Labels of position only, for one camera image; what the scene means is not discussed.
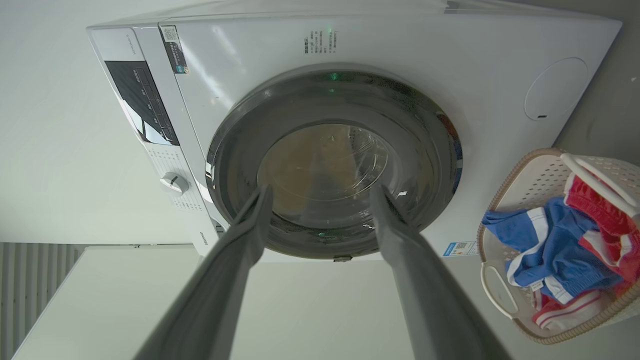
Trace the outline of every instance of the round panel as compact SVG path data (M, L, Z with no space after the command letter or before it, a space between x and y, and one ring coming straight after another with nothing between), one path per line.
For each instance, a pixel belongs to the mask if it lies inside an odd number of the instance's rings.
M553 119L578 103L589 70L578 58L560 60L538 76L527 92L524 111L532 120Z

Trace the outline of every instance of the washing machine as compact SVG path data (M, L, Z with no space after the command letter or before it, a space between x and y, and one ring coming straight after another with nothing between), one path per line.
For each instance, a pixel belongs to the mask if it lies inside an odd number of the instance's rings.
M88 34L199 253L271 184L262 260L347 261L381 259L374 183L438 253L475 253L493 194L554 143L620 27L501 1L274 0Z

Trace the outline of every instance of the brand logo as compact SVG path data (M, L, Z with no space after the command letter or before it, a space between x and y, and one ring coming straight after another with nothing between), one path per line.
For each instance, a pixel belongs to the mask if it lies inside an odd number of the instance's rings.
M133 47L133 43L131 42L131 39L129 38L129 34L127 34L127 41L129 42L129 47L131 48L131 51L133 52L133 55L136 54L136 49Z

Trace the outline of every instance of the clothing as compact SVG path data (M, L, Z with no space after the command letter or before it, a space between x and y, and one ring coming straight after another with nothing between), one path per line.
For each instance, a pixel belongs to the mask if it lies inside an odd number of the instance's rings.
M583 291L609 288L622 280L578 245L584 233L598 227L562 197L528 211L487 211L482 223L503 244L520 251L506 263L507 280L513 286L542 280L542 294L567 304Z
M567 179L565 194L565 204L585 212L598 224L600 231L588 231L579 244L624 278L615 288L621 295L640 278L640 231L627 214L575 174Z
M558 303L538 290L534 291L532 297L532 305L538 312L531 320L542 329L566 331L601 313L610 303L609 296L600 290L581 293L567 305Z

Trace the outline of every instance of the barcode sticker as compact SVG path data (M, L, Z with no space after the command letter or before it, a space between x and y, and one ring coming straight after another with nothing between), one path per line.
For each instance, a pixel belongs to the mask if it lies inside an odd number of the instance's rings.
M180 42L180 39L178 39L178 31L175 29L175 26L161 26L160 30L162 30L164 42Z
M478 246L476 241L463 241L459 243L450 243L443 256L476 255L477 253Z

